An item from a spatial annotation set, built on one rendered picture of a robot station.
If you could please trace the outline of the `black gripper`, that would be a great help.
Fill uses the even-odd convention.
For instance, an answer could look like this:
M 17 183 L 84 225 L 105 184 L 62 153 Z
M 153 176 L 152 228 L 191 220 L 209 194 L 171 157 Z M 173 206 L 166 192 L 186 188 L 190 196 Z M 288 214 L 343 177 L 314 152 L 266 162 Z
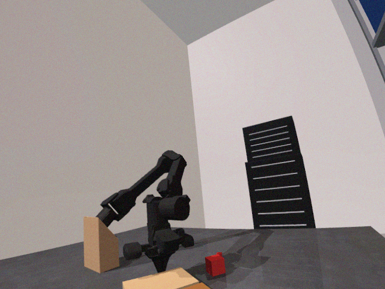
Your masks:
M 152 247 L 151 245 L 151 234 L 154 226 L 159 226 L 159 229 L 165 228 L 166 224 L 170 224 L 168 220 L 155 220 L 155 221 L 147 221 L 147 230 L 148 230 L 148 244 L 139 244 L 138 242 L 128 243 L 123 246 L 123 255 L 126 260 L 140 258 L 142 252 L 147 255 L 148 258 L 152 259 L 157 272 L 161 273 L 166 271 L 166 266 L 169 258 L 175 251 L 170 251 L 169 253 L 161 253 L 157 246 Z M 185 241 L 183 243 L 179 243 L 183 247 L 191 247 L 194 246 L 194 239 L 192 235 L 185 234 Z

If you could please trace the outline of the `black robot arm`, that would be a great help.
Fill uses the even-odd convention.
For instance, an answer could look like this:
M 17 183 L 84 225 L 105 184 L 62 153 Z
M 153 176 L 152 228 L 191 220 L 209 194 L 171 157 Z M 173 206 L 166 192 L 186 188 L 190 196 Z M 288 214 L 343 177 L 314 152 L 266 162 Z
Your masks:
M 112 194 L 101 203 L 103 210 L 96 216 L 106 227 L 113 220 L 119 222 L 136 204 L 136 198 L 151 186 L 163 174 L 168 173 L 167 177 L 159 182 L 157 191 L 162 197 L 147 195 L 143 203 L 147 203 L 147 220 L 185 220 L 189 216 L 190 198 L 187 194 L 182 195 L 181 180 L 187 163 L 181 154 L 174 151 L 165 151 L 158 159 L 156 166 L 132 187 L 120 190 Z M 108 205 L 108 203 L 118 212 Z M 171 230 L 170 224 L 165 228 L 159 229 L 154 226 L 151 234 L 151 245 L 157 246 L 161 253 L 179 250 L 179 243 L 185 241 L 183 228 Z

